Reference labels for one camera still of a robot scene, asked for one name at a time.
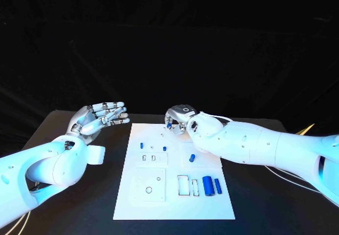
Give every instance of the wire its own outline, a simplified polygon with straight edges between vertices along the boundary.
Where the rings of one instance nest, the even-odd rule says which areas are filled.
[[[263,167],[265,167],[265,168],[268,169],[268,171],[269,171],[275,176],[278,176],[281,179],[283,179],[283,180],[288,181],[289,183],[295,184],[296,186],[299,186],[299,187],[308,189],[309,191],[320,193],[318,191],[315,191],[315,190],[312,190],[312,189],[304,187],[302,185],[294,183],[292,181],[286,180],[286,179],[285,179],[282,176],[279,176],[266,166],[263,166]]]
[[[210,115],[210,114],[206,114],[204,112],[200,112],[200,113],[203,113],[204,115],[207,115],[207,116],[210,116],[210,117],[221,118],[221,119],[224,119],[224,120],[227,120],[227,121],[233,121],[233,120],[232,120],[230,118],[227,118],[227,117],[221,117],[221,116]]]
[[[301,177],[298,177],[296,175],[291,174],[289,172],[275,168],[276,170],[282,171],[285,174],[291,175],[292,177],[298,178],[299,180],[305,181]]]
[[[8,234],[9,234],[9,232],[14,230],[15,226],[18,225],[18,223],[19,223],[19,222],[21,222],[21,220],[22,220],[24,215],[22,215],[22,216],[21,216],[21,218],[17,220],[17,222],[15,222],[15,224],[14,224],[12,228],[9,229],[9,231],[8,231],[4,235],[8,235]]]
[[[28,220],[28,217],[30,217],[30,212],[28,212],[28,214],[27,214],[27,218],[25,218],[25,221],[24,221],[22,227],[21,227],[21,230],[18,231],[18,234],[17,234],[17,235],[21,234],[21,231],[22,231],[22,229],[24,229],[24,226],[25,226],[25,223],[27,223],[27,220]]]

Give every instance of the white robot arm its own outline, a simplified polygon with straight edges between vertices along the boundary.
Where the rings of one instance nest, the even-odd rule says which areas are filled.
[[[0,228],[77,182],[86,164],[102,164],[103,147],[87,144],[103,127],[129,122],[123,112],[122,102],[82,107],[63,136],[0,158]],[[25,177],[40,182],[30,190]]]
[[[194,147],[240,164],[266,165],[298,175],[339,206],[339,135],[299,136],[272,131],[246,122],[197,113],[188,105],[172,106],[165,113],[167,128],[185,131]]]

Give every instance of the table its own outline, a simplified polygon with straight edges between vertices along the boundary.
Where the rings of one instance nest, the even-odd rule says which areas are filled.
[[[74,112],[53,111],[24,149],[61,135]],[[162,115],[131,114],[132,123],[162,123]],[[270,119],[233,118],[283,132]],[[102,165],[87,165],[77,183],[32,211],[21,234],[337,234],[339,208],[321,194],[281,180],[262,166],[221,159],[234,220],[112,220],[131,124],[103,128],[92,145],[105,147]],[[4,234],[14,223],[1,230]]]

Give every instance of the white platform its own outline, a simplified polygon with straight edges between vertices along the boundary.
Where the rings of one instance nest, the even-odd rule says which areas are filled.
[[[132,123],[112,219],[234,219],[220,167],[220,159],[194,149],[187,134],[175,136],[164,124]],[[188,176],[188,196],[178,196],[177,175]],[[210,197],[203,192],[206,175],[219,179],[221,189],[217,194],[213,183]],[[193,179],[198,196],[193,196]]]

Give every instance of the black backdrop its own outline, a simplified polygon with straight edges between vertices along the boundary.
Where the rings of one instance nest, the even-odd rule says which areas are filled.
[[[129,113],[187,103],[337,134],[337,7],[194,1],[44,1],[0,12],[1,155],[53,110],[123,101]]]

